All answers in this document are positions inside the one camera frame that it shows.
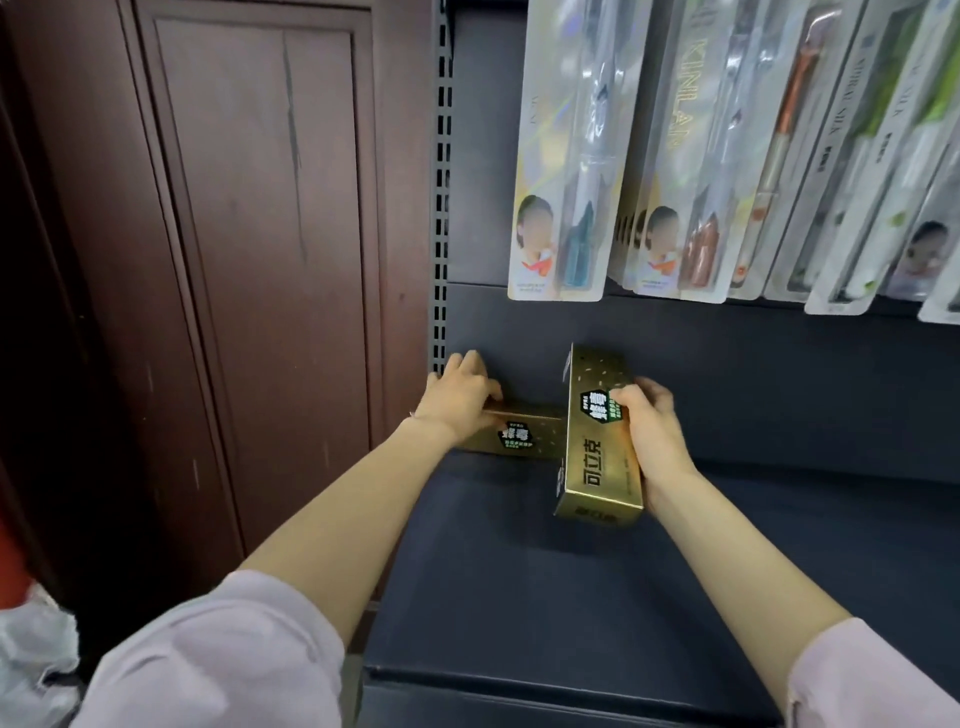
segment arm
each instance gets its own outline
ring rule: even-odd
[[[502,399],[477,352],[431,374],[417,411],[251,554],[241,569],[275,576],[312,601],[348,643],[413,510],[447,451],[492,416]]]
[[[650,379],[612,392],[630,412],[650,508],[783,711],[790,670],[850,617],[697,472],[673,396]]]

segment door panel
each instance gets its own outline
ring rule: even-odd
[[[360,222],[375,201],[358,192],[354,98],[371,78],[353,50],[369,49],[369,18],[152,2],[141,23],[254,548],[370,445]]]

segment gold box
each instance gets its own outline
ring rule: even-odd
[[[566,453],[557,478],[557,510],[565,518],[628,525],[643,512],[640,467],[627,412],[610,390],[630,384],[622,356],[574,344],[569,377]]]
[[[484,409],[503,420],[507,427],[482,429],[462,442],[460,449],[545,460],[564,459],[566,414],[559,407],[495,402]]]

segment sleeve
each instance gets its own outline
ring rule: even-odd
[[[344,645],[305,596],[237,571],[110,651],[73,728],[339,728]]]
[[[960,704],[861,619],[830,627],[790,673],[787,728],[941,728]]]

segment person's right arm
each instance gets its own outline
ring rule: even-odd
[[[667,389],[638,379],[611,394],[628,408],[651,511],[782,712],[792,693],[801,716],[827,727],[960,725],[956,701],[851,619],[697,471]]]

